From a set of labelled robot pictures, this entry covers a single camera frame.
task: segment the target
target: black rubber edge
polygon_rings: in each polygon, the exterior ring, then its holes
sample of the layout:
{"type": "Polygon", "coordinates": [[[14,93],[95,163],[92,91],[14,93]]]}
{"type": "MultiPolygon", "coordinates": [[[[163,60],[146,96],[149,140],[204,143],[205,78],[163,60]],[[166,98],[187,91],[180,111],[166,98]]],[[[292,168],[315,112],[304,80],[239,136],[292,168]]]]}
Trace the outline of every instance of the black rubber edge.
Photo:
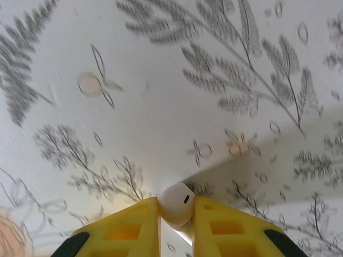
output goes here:
{"type": "Polygon", "coordinates": [[[268,229],[264,233],[285,257],[307,257],[307,255],[285,234],[268,229]]]}
{"type": "Polygon", "coordinates": [[[51,257],[75,257],[89,237],[89,233],[81,232],[68,238],[51,257]]]}

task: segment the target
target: earbud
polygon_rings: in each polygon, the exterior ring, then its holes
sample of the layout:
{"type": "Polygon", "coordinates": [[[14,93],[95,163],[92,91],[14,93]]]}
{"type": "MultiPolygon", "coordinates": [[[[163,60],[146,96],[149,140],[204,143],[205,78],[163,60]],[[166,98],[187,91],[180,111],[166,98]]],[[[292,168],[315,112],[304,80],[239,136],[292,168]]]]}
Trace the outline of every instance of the earbud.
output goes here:
{"type": "Polygon", "coordinates": [[[167,188],[159,198],[162,218],[176,226],[186,224],[193,215],[195,194],[185,184],[167,188]]]}

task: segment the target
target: yellow plastic part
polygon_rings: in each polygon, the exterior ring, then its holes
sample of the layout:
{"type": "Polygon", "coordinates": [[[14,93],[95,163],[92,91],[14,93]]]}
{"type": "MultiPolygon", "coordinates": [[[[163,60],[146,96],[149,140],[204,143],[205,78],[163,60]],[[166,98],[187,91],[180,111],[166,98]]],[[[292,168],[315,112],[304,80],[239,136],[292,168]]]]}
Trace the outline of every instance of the yellow plastic part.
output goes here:
{"type": "Polygon", "coordinates": [[[159,257],[158,210],[157,197],[148,198],[75,231],[90,234],[76,257],[159,257]]]}
{"type": "Polygon", "coordinates": [[[264,234],[283,231],[266,221],[205,196],[196,196],[192,218],[193,257],[284,257],[264,234]]]}

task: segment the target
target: floral wallpaper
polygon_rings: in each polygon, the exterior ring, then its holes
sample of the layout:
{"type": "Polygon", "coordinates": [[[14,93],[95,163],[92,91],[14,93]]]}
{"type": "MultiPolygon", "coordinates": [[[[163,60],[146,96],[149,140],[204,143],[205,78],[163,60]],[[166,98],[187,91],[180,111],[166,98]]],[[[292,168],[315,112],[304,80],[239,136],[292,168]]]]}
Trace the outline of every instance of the floral wallpaper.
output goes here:
{"type": "Polygon", "coordinates": [[[340,0],[0,0],[0,256],[178,182],[343,256],[342,70],[340,0]]]}

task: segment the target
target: wallpaper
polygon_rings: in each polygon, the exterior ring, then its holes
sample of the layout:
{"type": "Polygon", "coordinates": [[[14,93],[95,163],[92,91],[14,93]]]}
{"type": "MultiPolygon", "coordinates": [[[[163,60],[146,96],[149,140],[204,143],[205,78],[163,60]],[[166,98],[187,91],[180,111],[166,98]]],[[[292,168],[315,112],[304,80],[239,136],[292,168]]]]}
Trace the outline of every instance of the wallpaper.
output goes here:
{"type": "Polygon", "coordinates": [[[342,71],[341,0],[0,0],[0,256],[178,182],[343,256],[342,71]]]}

